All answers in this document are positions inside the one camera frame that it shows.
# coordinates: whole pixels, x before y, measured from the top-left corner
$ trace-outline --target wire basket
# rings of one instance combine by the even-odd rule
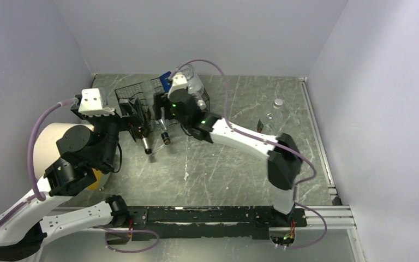
[[[150,79],[144,82],[124,86],[115,90],[116,99],[128,99],[132,100],[137,98],[142,103],[142,110],[144,112],[151,111],[151,115],[153,116],[153,97],[155,94],[165,93],[163,89],[163,85],[161,84],[160,78]],[[207,110],[210,110],[210,97],[206,90],[203,90],[203,100],[207,105]]]

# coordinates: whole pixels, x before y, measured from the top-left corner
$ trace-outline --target bottle cap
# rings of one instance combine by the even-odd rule
[[[276,100],[274,100],[274,106],[279,108],[283,105],[283,100],[281,100],[280,98],[277,98]]]
[[[200,108],[200,110],[203,110],[206,108],[206,103],[203,100],[198,100],[198,102],[196,103],[198,105],[198,107]]]

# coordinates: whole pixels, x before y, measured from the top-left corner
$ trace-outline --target clear plastic bottle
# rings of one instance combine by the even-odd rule
[[[256,126],[258,133],[277,135],[280,132],[283,125],[282,105],[283,100],[277,98],[274,100],[273,106],[269,106],[261,114],[258,125]]]
[[[191,94],[195,98],[195,101],[201,110],[205,109],[206,103],[202,97],[205,88],[203,87],[203,83],[201,82],[199,76],[195,74],[194,67],[191,64],[186,64],[181,68],[180,72],[187,79],[189,94]]]
[[[157,121],[157,123],[161,129],[161,139],[163,139],[163,143],[165,145],[169,145],[171,143],[171,139],[169,138],[169,134],[167,133],[169,128],[169,120],[165,119],[164,108],[161,108],[161,118]]]
[[[140,83],[140,89],[142,90],[143,97],[147,100],[148,108],[152,115],[153,113],[153,97],[155,95],[155,88],[151,80],[146,80]]]

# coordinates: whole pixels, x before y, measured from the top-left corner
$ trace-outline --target gray table surface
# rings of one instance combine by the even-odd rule
[[[114,90],[156,75],[98,74],[93,87],[103,87],[108,102],[118,108]],[[201,75],[210,96],[211,111],[223,113],[224,85],[221,76]],[[260,113],[275,98],[285,101],[282,132],[290,134],[300,152],[318,171],[315,179],[299,186],[298,201],[306,205],[331,205],[326,177],[310,115],[297,78],[229,76],[229,114],[233,123],[255,130]],[[90,206],[111,194],[121,195],[130,206],[227,206],[271,205],[271,186],[266,163],[228,146],[209,144],[186,136],[179,125],[170,128],[170,145],[159,132],[152,134],[153,153],[145,155],[129,133],[120,134],[123,166],[112,174],[104,190],[85,190],[65,206]],[[312,171],[304,163],[300,178]]]

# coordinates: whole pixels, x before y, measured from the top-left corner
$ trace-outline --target white wall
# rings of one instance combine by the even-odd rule
[[[308,79],[368,261],[419,261],[419,1],[349,0]]]
[[[55,0],[91,70],[306,76],[348,0]],[[198,65],[200,73],[215,73]]]
[[[40,114],[90,83],[79,47],[51,0],[0,1],[0,213],[30,189],[26,151]],[[51,121],[79,120],[64,108]]]

